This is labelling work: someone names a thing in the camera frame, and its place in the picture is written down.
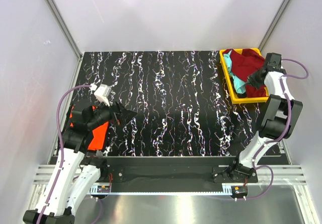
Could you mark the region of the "dark red polo shirt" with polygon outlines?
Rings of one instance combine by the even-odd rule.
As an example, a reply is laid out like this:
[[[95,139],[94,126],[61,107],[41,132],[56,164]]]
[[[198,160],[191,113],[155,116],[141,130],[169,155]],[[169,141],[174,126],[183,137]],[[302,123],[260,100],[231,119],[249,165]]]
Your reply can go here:
[[[248,76],[259,70],[265,62],[265,59],[252,49],[243,49],[241,54],[234,49],[227,49],[223,54],[232,50],[230,58],[232,60],[231,71],[242,81],[246,83],[246,93],[237,94],[239,98],[257,98],[266,97],[265,86],[257,89],[247,84]]]

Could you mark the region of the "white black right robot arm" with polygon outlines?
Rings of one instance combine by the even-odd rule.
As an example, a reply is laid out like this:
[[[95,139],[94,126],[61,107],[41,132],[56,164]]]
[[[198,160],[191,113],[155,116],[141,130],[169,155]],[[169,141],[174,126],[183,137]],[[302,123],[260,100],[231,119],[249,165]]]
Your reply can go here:
[[[231,181],[242,182],[255,176],[261,157],[273,145],[291,136],[303,103],[292,97],[288,77],[291,75],[282,67],[282,56],[278,53],[268,53],[263,67],[248,77],[247,84],[256,88],[265,86],[269,96],[256,122],[254,138],[226,171]]]

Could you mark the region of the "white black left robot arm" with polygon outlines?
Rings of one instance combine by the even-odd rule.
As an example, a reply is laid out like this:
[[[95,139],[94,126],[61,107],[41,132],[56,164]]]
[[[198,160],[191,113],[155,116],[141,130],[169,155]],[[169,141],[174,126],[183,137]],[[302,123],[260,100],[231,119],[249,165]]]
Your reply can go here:
[[[86,157],[93,131],[106,123],[123,127],[137,115],[119,102],[111,106],[101,103],[96,108],[75,104],[70,113],[49,183],[36,207],[25,211],[24,223],[74,223],[89,189],[109,175],[106,159]]]

